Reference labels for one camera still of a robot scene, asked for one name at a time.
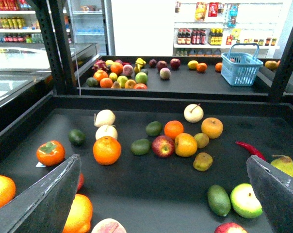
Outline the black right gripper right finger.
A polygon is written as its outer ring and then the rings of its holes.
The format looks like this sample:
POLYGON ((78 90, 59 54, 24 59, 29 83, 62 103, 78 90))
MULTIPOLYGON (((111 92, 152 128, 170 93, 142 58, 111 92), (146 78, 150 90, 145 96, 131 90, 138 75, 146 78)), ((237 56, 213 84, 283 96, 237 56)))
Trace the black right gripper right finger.
POLYGON ((256 155, 246 161, 256 198, 275 233, 293 233, 293 177, 256 155))

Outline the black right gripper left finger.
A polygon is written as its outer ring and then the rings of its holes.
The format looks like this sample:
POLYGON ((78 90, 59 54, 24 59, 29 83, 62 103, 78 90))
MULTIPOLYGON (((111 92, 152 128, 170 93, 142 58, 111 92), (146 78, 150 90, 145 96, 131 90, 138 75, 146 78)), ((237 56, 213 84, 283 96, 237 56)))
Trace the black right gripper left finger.
POLYGON ((60 233, 75 198, 81 159, 72 155, 0 208, 0 233, 60 233))

